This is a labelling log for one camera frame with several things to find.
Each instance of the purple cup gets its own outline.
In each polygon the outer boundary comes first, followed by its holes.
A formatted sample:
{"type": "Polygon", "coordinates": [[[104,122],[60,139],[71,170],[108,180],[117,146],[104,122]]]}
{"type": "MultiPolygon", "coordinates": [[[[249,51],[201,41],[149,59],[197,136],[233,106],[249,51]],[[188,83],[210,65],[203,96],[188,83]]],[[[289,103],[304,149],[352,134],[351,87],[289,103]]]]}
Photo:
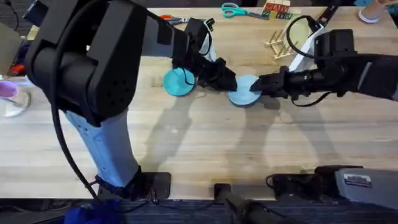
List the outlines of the purple cup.
{"type": "Polygon", "coordinates": [[[10,81],[0,81],[0,97],[11,98],[18,95],[18,85],[10,81]]]}

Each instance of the blue cloth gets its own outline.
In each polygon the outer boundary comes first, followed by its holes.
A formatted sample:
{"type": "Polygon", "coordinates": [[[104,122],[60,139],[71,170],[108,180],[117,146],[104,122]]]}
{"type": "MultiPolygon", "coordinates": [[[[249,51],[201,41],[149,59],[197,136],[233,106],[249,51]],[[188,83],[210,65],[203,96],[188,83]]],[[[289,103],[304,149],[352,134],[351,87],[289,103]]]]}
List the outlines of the blue cloth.
{"type": "MultiPolygon", "coordinates": [[[[107,207],[118,209],[117,200],[103,202],[107,207]]],[[[91,204],[92,208],[73,207],[65,214],[63,224],[120,224],[121,216],[108,208],[96,203],[91,204]]]]}

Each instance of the scissors handle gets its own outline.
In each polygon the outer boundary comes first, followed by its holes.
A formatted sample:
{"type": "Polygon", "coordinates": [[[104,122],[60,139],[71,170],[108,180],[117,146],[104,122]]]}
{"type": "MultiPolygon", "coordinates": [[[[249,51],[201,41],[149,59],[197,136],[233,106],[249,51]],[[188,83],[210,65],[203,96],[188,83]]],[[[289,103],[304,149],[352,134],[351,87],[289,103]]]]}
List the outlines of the scissors handle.
{"type": "Polygon", "coordinates": [[[235,3],[227,2],[227,3],[224,3],[223,5],[221,5],[221,8],[222,8],[222,10],[230,9],[230,8],[237,9],[237,8],[239,8],[239,6],[235,3]]]}
{"type": "Polygon", "coordinates": [[[231,2],[224,3],[221,6],[221,9],[223,10],[223,16],[225,18],[246,15],[246,10],[242,9],[237,4],[231,2]]]}

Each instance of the wooden blocks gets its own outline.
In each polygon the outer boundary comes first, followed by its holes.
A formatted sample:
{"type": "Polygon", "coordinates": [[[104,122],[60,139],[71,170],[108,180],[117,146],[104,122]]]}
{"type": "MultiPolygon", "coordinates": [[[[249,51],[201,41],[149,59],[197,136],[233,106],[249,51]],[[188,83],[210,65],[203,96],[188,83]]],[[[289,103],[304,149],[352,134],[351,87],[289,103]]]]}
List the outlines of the wooden blocks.
{"type": "Polygon", "coordinates": [[[293,14],[289,13],[289,0],[268,0],[264,5],[262,15],[273,19],[291,19],[293,14]]]}

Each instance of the scissors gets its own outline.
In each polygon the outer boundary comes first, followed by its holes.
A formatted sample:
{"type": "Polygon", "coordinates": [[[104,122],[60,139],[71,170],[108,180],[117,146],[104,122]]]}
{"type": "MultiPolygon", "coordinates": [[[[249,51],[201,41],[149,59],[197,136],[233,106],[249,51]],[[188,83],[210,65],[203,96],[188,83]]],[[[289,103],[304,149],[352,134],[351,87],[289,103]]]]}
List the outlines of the scissors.
{"type": "Polygon", "coordinates": [[[223,10],[223,15],[225,18],[232,18],[234,16],[251,16],[258,19],[269,20],[268,17],[264,17],[260,14],[249,12],[247,10],[242,9],[235,3],[227,2],[221,6],[223,10]]]}
{"type": "Polygon", "coordinates": [[[172,15],[161,15],[159,17],[168,21],[172,26],[177,24],[187,23],[190,20],[190,18],[179,18],[179,17],[174,17],[172,15]]]}

